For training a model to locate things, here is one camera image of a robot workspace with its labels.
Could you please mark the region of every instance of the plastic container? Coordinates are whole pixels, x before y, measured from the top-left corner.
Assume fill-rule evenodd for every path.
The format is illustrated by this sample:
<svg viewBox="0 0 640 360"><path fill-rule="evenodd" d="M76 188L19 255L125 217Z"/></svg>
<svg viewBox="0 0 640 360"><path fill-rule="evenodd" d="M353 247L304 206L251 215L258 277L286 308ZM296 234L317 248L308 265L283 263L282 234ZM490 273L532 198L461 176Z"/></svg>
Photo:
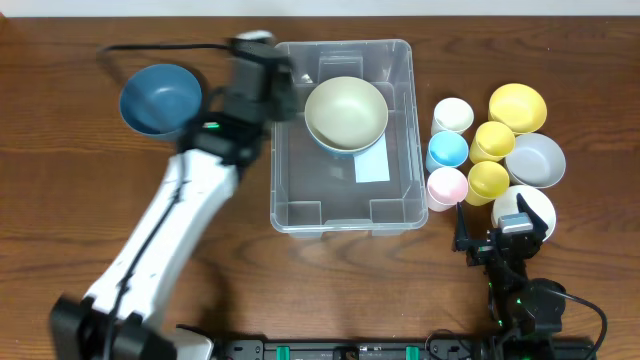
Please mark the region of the plastic container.
<svg viewBox="0 0 640 360"><path fill-rule="evenodd" d="M277 48L294 62L300 112L293 121L275 123L272 131L273 227L297 238L318 238L327 231L346 230L397 235L424 225L428 210L409 44L403 40L297 42ZM303 112L309 94L318 84L339 76L368 81L387 102L385 134L367 150L386 151L386 164L378 157L370 169L388 170L386 181L362 181L358 175L363 162L357 157L363 154L332 154L309 134ZM386 150L379 145L386 145Z"/></svg>

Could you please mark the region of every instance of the dark blue bowl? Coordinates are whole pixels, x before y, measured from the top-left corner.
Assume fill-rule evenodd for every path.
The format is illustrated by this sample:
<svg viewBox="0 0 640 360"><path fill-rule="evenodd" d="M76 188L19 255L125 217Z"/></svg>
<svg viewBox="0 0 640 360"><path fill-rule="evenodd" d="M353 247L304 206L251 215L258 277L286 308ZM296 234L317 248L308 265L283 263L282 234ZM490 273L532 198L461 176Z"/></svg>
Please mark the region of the dark blue bowl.
<svg viewBox="0 0 640 360"><path fill-rule="evenodd" d="M134 131L175 141L199 111L202 88L189 70L172 64L135 73L120 94L120 115Z"/></svg>

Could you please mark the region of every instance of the white wall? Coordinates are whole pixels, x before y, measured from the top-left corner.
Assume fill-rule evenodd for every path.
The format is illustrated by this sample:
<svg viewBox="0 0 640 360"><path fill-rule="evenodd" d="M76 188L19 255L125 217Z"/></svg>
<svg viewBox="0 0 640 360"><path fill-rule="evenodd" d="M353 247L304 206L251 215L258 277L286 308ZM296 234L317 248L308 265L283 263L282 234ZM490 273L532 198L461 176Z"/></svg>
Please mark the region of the white wall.
<svg viewBox="0 0 640 360"><path fill-rule="evenodd" d="M22 16L640 15L640 0L0 0Z"/></svg>

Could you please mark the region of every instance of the pink cup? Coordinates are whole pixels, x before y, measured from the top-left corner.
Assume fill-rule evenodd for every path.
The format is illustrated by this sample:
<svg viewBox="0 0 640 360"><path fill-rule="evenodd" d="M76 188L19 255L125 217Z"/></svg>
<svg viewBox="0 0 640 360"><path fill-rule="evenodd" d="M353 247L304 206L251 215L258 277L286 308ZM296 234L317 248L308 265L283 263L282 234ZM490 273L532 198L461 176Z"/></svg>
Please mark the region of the pink cup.
<svg viewBox="0 0 640 360"><path fill-rule="evenodd" d="M433 211L445 211L467 197L469 184L460 170L436 169L427 180L427 205Z"/></svg>

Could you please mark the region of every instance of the brown wooden surface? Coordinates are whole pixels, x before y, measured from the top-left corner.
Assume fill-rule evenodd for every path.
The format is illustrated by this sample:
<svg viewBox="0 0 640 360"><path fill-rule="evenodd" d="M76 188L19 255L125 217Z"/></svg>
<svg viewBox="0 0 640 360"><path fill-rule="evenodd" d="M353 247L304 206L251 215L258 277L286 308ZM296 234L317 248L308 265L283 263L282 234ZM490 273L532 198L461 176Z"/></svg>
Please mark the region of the brown wooden surface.
<svg viewBox="0 0 640 360"><path fill-rule="evenodd" d="M599 358L640 357L640 20L627 18L9 19L0 29L0 358L50 359L49 310L81 297L149 204L171 148L134 134L95 50L123 42L218 42L247 29L282 41L401 38L413 47L423 152L438 100L468 100L476 125L506 82L539 90L543 133L568 169L545 190L559 217L528 262L609 317ZM121 58L127 74L188 62L212 83L208 51ZM490 329L487 280L450 251L452 213L419 231L299 241L269 223L270 161L251 168L181 275L166 326L270 338L425 337ZM470 216L489 226L490 206ZM600 329L568 304L564 335Z"/></svg>

